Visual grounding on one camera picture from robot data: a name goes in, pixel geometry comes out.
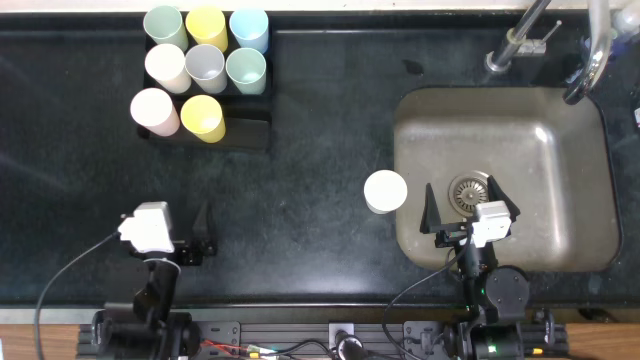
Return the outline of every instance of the wooden floor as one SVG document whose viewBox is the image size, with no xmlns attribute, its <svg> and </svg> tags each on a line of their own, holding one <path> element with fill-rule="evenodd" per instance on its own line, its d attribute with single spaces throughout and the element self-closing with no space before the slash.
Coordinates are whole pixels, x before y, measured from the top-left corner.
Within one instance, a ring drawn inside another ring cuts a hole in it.
<svg viewBox="0 0 640 360">
<path fill-rule="evenodd" d="M 569 324 L 572 355 L 598 360 L 640 359 L 640 324 Z M 47 360 L 75 357 L 78 326 L 43 325 Z M 32 360 L 33 326 L 0 325 L 4 360 Z"/>
</svg>

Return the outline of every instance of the faucet base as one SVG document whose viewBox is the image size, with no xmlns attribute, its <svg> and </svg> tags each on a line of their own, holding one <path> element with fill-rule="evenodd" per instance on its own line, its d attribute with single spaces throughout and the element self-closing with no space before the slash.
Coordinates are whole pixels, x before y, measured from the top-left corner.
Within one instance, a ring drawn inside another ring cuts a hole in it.
<svg viewBox="0 0 640 360">
<path fill-rule="evenodd" d="M 487 68 L 488 71 L 494 74 L 504 74 L 505 72 L 507 72 L 507 70 L 509 70 L 509 67 L 511 67 L 511 61 L 509 61 L 504 66 L 496 65 L 493 62 L 493 51 L 492 51 L 488 53 L 487 56 L 485 56 L 484 66 Z"/>
</svg>

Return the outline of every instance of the chrome faucet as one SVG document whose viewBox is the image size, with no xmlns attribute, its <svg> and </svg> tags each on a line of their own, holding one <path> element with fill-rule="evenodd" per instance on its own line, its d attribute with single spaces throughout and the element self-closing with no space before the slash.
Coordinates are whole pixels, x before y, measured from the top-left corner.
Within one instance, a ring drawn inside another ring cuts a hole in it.
<svg viewBox="0 0 640 360">
<path fill-rule="evenodd" d="M 500 48 L 485 58 L 486 68 L 493 73 L 504 73 L 514 56 L 540 56 L 546 51 L 546 40 L 560 23 L 542 40 L 527 40 L 531 27 L 547 8 L 551 0 L 536 0 L 524 13 L 516 27 L 509 29 Z M 588 0 L 591 50 L 587 65 L 569 84 L 562 98 L 569 105 L 577 104 L 596 84 L 609 59 L 611 51 L 611 19 L 608 0 Z"/>
</svg>

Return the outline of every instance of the sink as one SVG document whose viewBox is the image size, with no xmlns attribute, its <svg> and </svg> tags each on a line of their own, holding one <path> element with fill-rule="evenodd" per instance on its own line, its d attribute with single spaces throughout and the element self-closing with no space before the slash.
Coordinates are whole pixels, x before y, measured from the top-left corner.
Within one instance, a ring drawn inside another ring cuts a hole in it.
<svg viewBox="0 0 640 360">
<path fill-rule="evenodd" d="M 419 231 L 431 183 L 443 223 L 486 201 L 493 175 L 522 214 L 495 243 L 501 264 L 528 271 L 597 271 L 620 234 L 600 112 L 569 106 L 563 89 L 447 88 L 403 98 L 394 124 L 395 170 L 407 182 L 397 240 L 419 266 L 436 269 L 448 249 Z"/>
</svg>

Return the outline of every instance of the sink drain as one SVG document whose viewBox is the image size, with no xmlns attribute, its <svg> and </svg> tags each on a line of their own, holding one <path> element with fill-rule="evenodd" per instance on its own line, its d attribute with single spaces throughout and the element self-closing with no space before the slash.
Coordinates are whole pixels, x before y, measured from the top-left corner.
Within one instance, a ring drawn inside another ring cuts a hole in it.
<svg viewBox="0 0 640 360">
<path fill-rule="evenodd" d="M 464 173 L 451 182 L 449 201 L 462 216 L 473 215 L 476 205 L 489 201 L 487 174 L 480 171 Z"/>
</svg>

